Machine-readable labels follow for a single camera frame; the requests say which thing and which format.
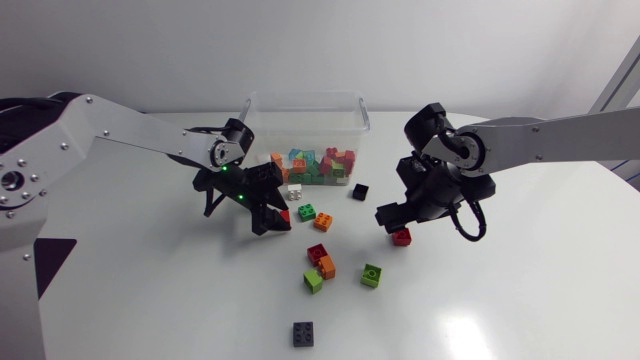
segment lime green lego brick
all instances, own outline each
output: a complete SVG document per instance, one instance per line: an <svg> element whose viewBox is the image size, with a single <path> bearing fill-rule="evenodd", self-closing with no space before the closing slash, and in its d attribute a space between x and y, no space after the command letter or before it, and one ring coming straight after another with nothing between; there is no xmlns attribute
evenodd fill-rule
<svg viewBox="0 0 640 360"><path fill-rule="evenodd" d="M298 214L300 214L300 219L302 219L302 221L309 221L316 218L316 211L313 209L311 204L300 206L298 208Z"/></svg>
<svg viewBox="0 0 640 360"><path fill-rule="evenodd" d="M311 178L311 183L313 185L324 185L324 176L318 175Z"/></svg>
<svg viewBox="0 0 640 360"><path fill-rule="evenodd" d="M311 269L304 273L304 283L307 285L312 294L322 290L322 276L318 273L318 270Z"/></svg>
<svg viewBox="0 0 640 360"><path fill-rule="evenodd" d="M371 286L372 288L377 288L378 283L380 282L381 274L382 274L381 268L377 266L365 264L360 282L367 286Z"/></svg>

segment black cable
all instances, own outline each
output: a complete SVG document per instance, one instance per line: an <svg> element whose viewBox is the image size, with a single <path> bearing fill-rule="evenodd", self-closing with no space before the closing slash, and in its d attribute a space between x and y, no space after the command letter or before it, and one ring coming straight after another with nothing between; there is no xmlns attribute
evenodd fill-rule
<svg viewBox="0 0 640 360"><path fill-rule="evenodd" d="M469 204L469 207L471 208L471 211L473 212L473 214L476 216L476 219L478 219L478 228L479 228L478 235L476 236L471 235L464 230L464 228L460 224L460 220L458 219L458 211L456 210L453 203L449 204L449 215L451 215L451 220L453 221L453 224L456 226L456 230L458 230L460 235L462 235L465 239L469 241L476 242L482 239L482 237L487 233L487 222L484 218L484 213L482 212L482 208L480 207L479 202L467 201L467 203Z"/></svg>

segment red lego brick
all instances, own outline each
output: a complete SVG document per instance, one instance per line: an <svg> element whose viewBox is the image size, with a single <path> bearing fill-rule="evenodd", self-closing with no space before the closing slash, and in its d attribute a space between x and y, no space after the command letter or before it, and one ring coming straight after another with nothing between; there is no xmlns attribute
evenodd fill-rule
<svg viewBox="0 0 640 360"><path fill-rule="evenodd" d="M333 167L331 166L331 158L329 156L323 156L320 163L320 174L327 175L331 173Z"/></svg>
<svg viewBox="0 0 640 360"><path fill-rule="evenodd" d="M327 156L331 159L336 158L336 153L338 152L337 148L327 148Z"/></svg>
<svg viewBox="0 0 640 360"><path fill-rule="evenodd" d="M393 238L393 245L395 246L408 246L411 244L411 233L409 233L409 229L396 231L391 237Z"/></svg>
<svg viewBox="0 0 640 360"><path fill-rule="evenodd" d="M307 256L309 256L309 260L311 260L311 263L314 266L318 265L321 257L327 255L329 254L322 244L318 244L307 249Z"/></svg>
<svg viewBox="0 0 640 360"><path fill-rule="evenodd" d="M289 215L289 210L282 210L280 211L280 215L282 216L282 218L288 222L289 224L291 224L291 216Z"/></svg>

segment white table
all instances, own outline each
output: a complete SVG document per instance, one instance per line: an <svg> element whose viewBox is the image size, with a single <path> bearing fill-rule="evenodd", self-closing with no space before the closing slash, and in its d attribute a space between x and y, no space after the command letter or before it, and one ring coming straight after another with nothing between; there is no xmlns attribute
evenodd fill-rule
<svg viewBox="0 0 640 360"><path fill-rule="evenodd" d="M371 113L353 182L289 202L333 215L326 234L294 216L291 232L257 237L228 200L204 218L194 169L98 140L50 189L41 236L78 245L40 301L49 360L640 358L640 195L596 163L527 165L494 174L480 242L442 219L393 247L374 213L404 202L411 115ZM349 198L355 182L365 202ZM469 211L462 221L476 231ZM337 277L311 295L302 273L319 242ZM359 283L365 263L383 268L377 289ZM292 347L295 321L314 322L313 348Z"/></svg>

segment orange lego brick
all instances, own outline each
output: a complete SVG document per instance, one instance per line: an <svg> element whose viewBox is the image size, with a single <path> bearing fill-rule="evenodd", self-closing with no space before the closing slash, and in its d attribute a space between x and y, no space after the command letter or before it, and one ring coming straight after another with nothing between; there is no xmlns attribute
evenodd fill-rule
<svg viewBox="0 0 640 360"><path fill-rule="evenodd" d="M325 280L333 279L334 277L336 277L336 266L333 265L331 256L326 255L321 257L318 262L318 267L320 268L320 273Z"/></svg>
<svg viewBox="0 0 640 360"><path fill-rule="evenodd" d="M271 153L271 161L276 163L282 169L282 155L279 153Z"/></svg>
<svg viewBox="0 0 640 360"><path fill-rule="evenodd" d="M319 213L313 222L313 226L316 229L320 229L324 232L327 232L329 231L329 227L331 227L332 222L333 222L333 217L331 215L328 215L325 213Z"/></svg>
<svg viewBox="0 0 640 360"><path fill-rule="evenodd" d="M293 172L304 174L307 172L307 162L304 159L293 159Z"/></svg>

